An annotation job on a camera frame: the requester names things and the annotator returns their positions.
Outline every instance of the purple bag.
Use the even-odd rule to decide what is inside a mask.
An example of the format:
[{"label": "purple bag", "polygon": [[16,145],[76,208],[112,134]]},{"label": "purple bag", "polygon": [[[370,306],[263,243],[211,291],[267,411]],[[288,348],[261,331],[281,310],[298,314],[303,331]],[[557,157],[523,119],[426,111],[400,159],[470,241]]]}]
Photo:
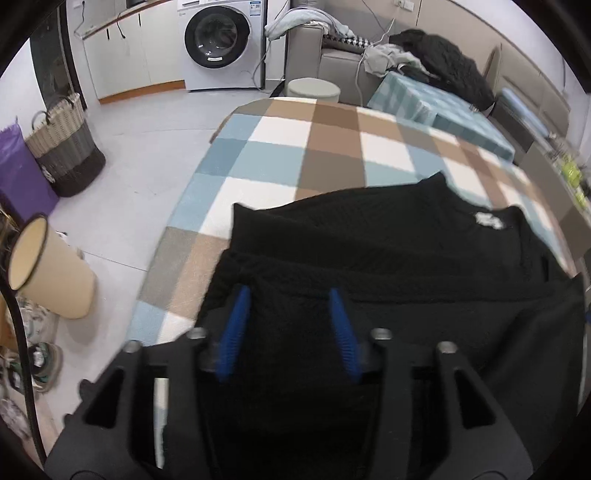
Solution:
[{"label": "purple bag", "polygon": [[49,215],[57,201],[18,123],[0,131],[0,202],[7,212],[22,225],[36,213]]}]

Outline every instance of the plaid tablecloth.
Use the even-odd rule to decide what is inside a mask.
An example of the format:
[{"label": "plaid tablecloth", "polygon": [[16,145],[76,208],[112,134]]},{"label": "plaid tablecloth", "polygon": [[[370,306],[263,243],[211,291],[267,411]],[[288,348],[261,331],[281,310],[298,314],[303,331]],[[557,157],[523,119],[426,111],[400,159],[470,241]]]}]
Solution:
[{"label": "plaid tablecloth", "polygon": [[[168,221],[139,294],[128,339],[144,345],[190,329],[232,226],[232,205],[271,208],[362,186],[416,183],[443,171],[466,200],[519,205],[560,264],[575,273],[558,223],[518,167],[448,133],[374,110],[310,99],[241,106],[214,135]],[[157,379],[158,462],[167,381]]]},{"label": "plaid tablecloth", "polygon": [[515,155],[507,139],[468,102],[396,72],[384,77],[368,107],[451,133],[504,160]]}]

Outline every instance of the beige trash can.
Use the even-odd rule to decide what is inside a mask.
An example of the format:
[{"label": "beige trash can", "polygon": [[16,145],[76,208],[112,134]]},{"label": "beige trash can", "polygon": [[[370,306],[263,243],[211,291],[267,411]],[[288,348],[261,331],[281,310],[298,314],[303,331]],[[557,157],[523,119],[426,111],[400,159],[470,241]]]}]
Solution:
[{"label": "beige trash can", "polygon": [[95,295],[96,277],[38,215],[24,226],[8,261],[13,290],[68,319],[86,316]]},{"label": "beige trash can", "polygon": [[285,95],[288,97],[316,98],[325,102],[338,103],[340,88],[334,83],[321,79],[294,79],[287,84]]}]

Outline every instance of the beige ottoman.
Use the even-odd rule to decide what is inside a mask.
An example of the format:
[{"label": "beige ottoman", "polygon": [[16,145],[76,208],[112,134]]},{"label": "beige ottoman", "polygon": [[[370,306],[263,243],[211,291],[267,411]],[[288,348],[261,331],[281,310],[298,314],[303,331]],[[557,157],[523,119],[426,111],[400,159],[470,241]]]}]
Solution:
[{"label": "beige ottoman", "polygon": [[316,98],[325,102],[339,101],[340,88],[326,80],[303,78],[294,79],[287,84],[285,96]]}]

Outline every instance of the basket handle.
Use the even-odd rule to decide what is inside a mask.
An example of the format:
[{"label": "basket handle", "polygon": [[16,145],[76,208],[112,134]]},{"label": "basket handle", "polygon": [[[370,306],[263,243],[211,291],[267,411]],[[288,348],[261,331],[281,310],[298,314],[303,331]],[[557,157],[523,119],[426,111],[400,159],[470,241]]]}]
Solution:
[{"label": "basket handle", "polygon": [[35,120],[37,119],[37,117],[39,116],[40,113],[44,113],[45,114],[45,121],[47,122],[47,125],[51,125],[51,122],[49,121],[49,111],[48,110],[51,110],[58,103],[60,103],[62,100],[66,100],[70,104],[70,106],[72,108],[74,108],[74,102],[72,102],[72,100],[70,100],[69,97],[64,96],[64,95],[60,95],[58,97],[58,101],[57,102],[53,102],[51,104],[51,107],[50,108],[48,108],[47,110],[39,110],[35,115],[33,115],[33,120],[31,120],[31,129],[33,131],[35,130]]}]

